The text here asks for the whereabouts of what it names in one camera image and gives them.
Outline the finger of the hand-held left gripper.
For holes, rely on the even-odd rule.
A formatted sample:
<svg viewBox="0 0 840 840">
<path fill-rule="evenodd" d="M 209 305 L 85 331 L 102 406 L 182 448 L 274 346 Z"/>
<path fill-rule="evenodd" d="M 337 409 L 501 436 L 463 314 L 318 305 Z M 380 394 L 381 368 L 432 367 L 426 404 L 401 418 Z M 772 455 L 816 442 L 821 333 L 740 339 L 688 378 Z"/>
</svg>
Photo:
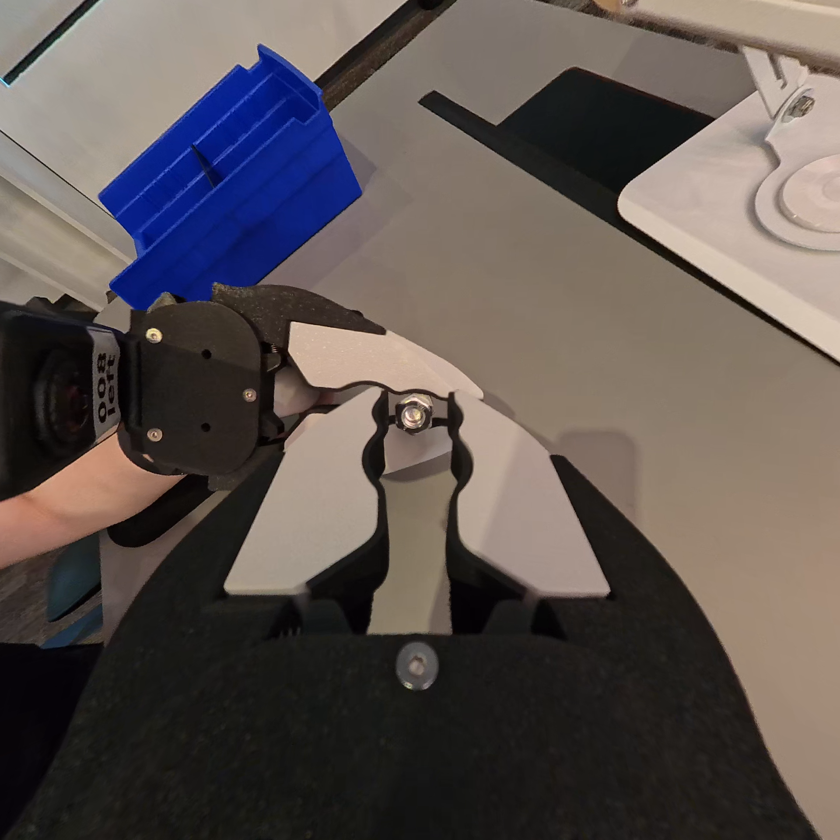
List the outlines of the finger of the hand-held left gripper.
<svg viewBox="0 0 840 840">
<path fill-rule="evenodd" d="M 351 387 L 331 392 L 318 387 L 277 387 L 276 417 L 296 417 L 284 432 L 282 449 L 301 468 L 337 467 L 339 476 L 373 476 L 412 468 L 452 449 L 445 425 L 419 431 L 398 426 L 395 397 L 383 387 Z"/>
<path fill-rule="evenodd" d="M 393 394 L 484 395 L 453 364 L 392 331 L 379 334 L 291 322 L 287 351 L 305 382 L 322 391 L 369 384 Z"/>
</svg>

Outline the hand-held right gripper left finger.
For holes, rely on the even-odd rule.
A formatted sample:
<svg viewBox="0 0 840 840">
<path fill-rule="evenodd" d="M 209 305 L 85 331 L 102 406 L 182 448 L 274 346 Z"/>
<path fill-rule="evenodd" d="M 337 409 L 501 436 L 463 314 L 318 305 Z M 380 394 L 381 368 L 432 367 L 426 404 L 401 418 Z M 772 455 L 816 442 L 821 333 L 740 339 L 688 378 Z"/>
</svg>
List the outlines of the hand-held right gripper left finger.
<svg viewBox="0 0 840 840">
<path fill-rule="evenodd" d="M 390 563 L 382 475 L 388 398 L 368 387 L 284 452 L 224 582 L 228 596 L 332 601 L 366 634 Z"/>
</svg>

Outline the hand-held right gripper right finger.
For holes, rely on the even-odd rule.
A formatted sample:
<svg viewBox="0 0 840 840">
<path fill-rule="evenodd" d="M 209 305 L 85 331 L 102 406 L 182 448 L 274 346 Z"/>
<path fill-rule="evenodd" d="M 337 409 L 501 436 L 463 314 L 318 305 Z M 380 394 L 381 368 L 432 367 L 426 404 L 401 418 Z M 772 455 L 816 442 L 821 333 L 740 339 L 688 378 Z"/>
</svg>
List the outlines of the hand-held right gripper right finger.
<svg viewBox="0 0 840 840">
<path fill-rule="evenodd" d="M 467 392 L 448 398 L 446 571 L 454 634 L 480 634 L 500 604 L 603 600 L 611 587 L 551 454 Z"/>
</svg>

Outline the person's left forearm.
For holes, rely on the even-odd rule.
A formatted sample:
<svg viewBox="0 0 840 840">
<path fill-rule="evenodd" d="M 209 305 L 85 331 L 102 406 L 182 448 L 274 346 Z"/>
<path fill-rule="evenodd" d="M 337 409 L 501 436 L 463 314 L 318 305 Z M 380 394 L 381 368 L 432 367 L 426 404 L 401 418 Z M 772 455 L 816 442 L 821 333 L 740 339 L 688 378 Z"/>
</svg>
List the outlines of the person's left forearm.
<svg viewBox="0 0 840 840">
<path fill-rule="evenodd" d="M 73 543 L 89 532 L 79 505 L 81 464 L 71 465 L 36 488 L 1 502 L 1 568 Z"/>
</svg>

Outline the person's left hand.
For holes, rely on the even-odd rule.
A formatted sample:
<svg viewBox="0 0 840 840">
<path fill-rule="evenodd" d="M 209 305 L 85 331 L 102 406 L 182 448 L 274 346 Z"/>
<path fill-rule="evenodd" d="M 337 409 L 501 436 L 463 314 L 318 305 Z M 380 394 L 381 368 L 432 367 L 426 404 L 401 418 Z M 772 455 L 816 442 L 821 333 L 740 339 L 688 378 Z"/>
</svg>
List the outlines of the person's left hand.
<svg viewBox="0 0 840 840">
<path fill-rule="evenodd" d="M 138 466 L 123 452 L 116 436 L 79 458 L 66 472 L 74 487 L 72 520 L 80 537 L 141 512 L 182 479 Z"/>
</svg>

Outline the blue plastic bin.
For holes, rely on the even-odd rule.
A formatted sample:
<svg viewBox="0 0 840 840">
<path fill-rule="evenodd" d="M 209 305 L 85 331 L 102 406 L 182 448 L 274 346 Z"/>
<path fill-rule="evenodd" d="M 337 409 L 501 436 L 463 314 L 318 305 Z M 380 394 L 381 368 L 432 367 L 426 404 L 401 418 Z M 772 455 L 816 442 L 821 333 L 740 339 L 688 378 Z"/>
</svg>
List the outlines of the blue plastic bin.
<svg viewBox="0 0 840 840">
<path fill-rule="evenodd" d="M 272 49 L 257 56 L 99 193 L 134 243 L 109 283 L 133 309 L 252 287 L 362 195 L 321 89 Z"/>
</svg>

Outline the teal chair seat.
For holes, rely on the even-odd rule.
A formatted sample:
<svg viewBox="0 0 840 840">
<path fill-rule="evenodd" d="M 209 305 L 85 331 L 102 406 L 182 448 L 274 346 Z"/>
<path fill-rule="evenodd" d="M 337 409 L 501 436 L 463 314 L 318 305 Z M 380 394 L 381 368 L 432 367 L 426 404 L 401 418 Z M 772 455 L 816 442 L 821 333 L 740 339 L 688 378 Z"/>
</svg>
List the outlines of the teal chair seat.
<svg viewBox="0 0 840 840">
<path fill-rule="evenodd" d="M 55 623 L 87 604 L 101 591 L 101 566 L 98 535 L 79 540 L 58 556 L 47 584 L 46 617 Z M 58 631 L 42 644 L 43 649 L 65 648 L 86 642 L 102 629 L 102 606 Z"/>
</svg>

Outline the black mat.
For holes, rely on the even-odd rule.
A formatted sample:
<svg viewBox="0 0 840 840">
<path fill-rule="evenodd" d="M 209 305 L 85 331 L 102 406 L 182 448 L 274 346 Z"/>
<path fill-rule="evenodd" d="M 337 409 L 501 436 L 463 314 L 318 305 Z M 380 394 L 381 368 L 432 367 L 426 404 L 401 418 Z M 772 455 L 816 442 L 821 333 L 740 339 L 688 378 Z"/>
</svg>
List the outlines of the black mat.
<svg viewBox="0 0 840 840">
<path fill-rule="evenodd" d="M 618 195 L 712 122 L 705 113 L 573 67 L 499 128 Z"/>
</svg>

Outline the white sign stand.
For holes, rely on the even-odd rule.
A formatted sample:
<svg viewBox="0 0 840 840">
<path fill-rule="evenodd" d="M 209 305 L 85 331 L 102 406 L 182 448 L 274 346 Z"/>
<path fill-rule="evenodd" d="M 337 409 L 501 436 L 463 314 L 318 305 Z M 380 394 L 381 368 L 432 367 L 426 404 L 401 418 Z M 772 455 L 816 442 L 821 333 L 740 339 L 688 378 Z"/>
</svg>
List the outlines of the white sign stand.
<svg viewBox="0 0 840 840">
<path fill-rule="evenodd" d="M 839 360 L 839 3 L 624 1 L 739 47 L 756 88 L 620 193 L 624 220 Z"/>
</svg>

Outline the person's dark clothing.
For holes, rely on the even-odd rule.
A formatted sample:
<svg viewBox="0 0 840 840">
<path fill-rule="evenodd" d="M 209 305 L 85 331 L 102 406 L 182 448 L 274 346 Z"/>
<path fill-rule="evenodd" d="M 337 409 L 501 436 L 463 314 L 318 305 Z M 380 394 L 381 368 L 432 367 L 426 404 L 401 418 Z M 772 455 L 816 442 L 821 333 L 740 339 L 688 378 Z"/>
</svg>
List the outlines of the person's dark clothing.
<svg viewBox="0 0 840 840">
<path fill-rule="evenodd" d="M 101 644 L 1 644 L 1 837 L 55 758 Z"/>
</svg>

